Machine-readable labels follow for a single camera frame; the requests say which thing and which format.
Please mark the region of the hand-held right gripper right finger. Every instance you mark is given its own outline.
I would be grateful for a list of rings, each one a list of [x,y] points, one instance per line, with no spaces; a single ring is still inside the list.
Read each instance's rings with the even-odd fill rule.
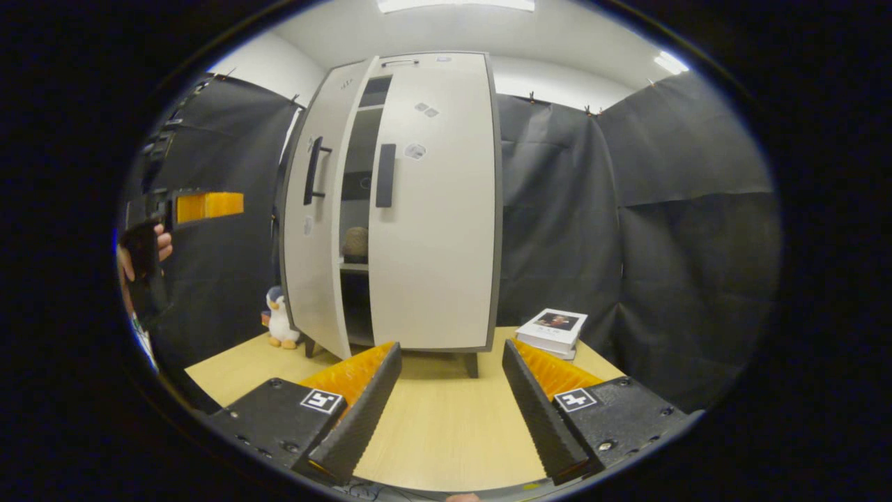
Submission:
[[[701,417],[630,376],[602,379],[517,339],[505,343],[501,366],[555,485],[631,463]]]

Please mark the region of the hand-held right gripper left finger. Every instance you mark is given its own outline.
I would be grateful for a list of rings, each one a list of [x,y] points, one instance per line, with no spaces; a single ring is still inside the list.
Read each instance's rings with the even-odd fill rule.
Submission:
[[[210,416],[227,441],[271,467],[327,486],[350,482],[401,374],[388,342],[299,383],[271,378]]]

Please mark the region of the white shoe cabinet door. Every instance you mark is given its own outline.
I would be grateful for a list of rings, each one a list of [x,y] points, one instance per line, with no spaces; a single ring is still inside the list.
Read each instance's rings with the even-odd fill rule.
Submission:
[[[393,70],[369,209],[377,344],[484,351],[495,282],[496,162],[484,60]]]
[[[376,57],[337,66],[300,113],[280,206],[280,270],[293,328],[345,360],[341,194],[351,133]]]

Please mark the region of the brown suede shoe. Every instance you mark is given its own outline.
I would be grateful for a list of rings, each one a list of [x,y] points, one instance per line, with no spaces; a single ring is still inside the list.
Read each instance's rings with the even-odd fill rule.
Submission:
[[[351,227],[345,231],[341,256],[345,264],[369,263],[369,229]]]

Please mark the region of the white grey shoe cabinet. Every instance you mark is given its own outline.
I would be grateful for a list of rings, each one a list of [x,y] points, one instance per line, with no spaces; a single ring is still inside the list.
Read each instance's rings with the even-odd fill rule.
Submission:
[[[341,298],[343,298],[344,320],[348,334],[348,343],[351,347],[351,355],[354,346],[375,347],[371,317],[371,295],[369,286],[369,264],[345,264],[341,256],[341,246],[345,231],[351,227],[367,227],[369,229],[369,209],[373,193],[373,175],[375,172],[377,136],[383,116],[383,105],[387,98],[393,70],[395,68],[427,68],[430,66],[444,66],[448,69],[475,69],[479,67],[479,61],[484,60],[488,71],[491,102],[493,103],[493,130],[495,141],[496,162],[496,244],[495,244],[495,282],[493,284],[493,317],[491,317],[491,342],[484,351],[417,351],[417,353],[455,353],[466,364],[469,377],[477,378],[479,371],[479,356],[481,353],[493,349],[494,332],[499,305],[500,270],[502,257],[502,228],[503,228],[503,197],[502,197],[502,152],[501,132],[498,106],[495,98],[495,82],[493,77],[493,64],[490,55],[480,52],[452,51],[452,52],[422,52],[404,53],[393,55],[372,55],[376,62],[371,68],[371,74],[367,80],[366,89],[361,96],[359,111],[355,116],[353,132],[345,162],[345,174],[343,181],[343,194],[341,194],[340,216],[340,269],[341,269]],[[286,173],[290,159],[290,143],[286,154]],[[278,203],[278,266],[280,270],[280,206],[282,199],[281,184],[280,200]]]

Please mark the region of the black backdrop cloth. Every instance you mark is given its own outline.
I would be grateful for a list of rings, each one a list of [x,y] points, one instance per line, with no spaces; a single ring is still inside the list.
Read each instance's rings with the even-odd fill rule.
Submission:
[[[694,73],[601,114],[496,98],[499,326],[582,312],[582,340],[690,413],[738,378],[767,330],[783,251],[767,161]]]
[[[272,210],[279,166],[298,108],[236,77],[200,75],[162,113],[174,121],[166,155],[146,183],[147,155],[134,159],[122,203],[151,190],[243,195],[243,211],[172,231],[162,264],[170,306],[147,331],[154,363],[187,369],[261,332],[273,284]]]

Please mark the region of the white book with portrait cover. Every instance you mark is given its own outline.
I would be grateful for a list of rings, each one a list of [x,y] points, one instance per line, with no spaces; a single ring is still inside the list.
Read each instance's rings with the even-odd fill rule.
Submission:
[[[516,329],[516,339],[527,345],[558,355],[576,349],[588,314],[546,308]]]

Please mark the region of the penguin plush toy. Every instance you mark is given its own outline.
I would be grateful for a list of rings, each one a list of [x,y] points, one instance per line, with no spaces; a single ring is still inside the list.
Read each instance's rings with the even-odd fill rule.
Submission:
[[[300,331],[294,330],[286,311],[286,296],[281,286],[273,286],[266,295],[268,315],[268,343],[272,347],[294,350],[298,346]]]

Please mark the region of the large ceiling light panel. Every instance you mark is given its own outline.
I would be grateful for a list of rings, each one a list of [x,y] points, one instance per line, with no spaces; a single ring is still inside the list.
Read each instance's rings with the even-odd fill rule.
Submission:
[[[488,6],[532,13],[536,7],[536,0],[375,0],[375,3],[379,12],[385,14],[440,6]]]

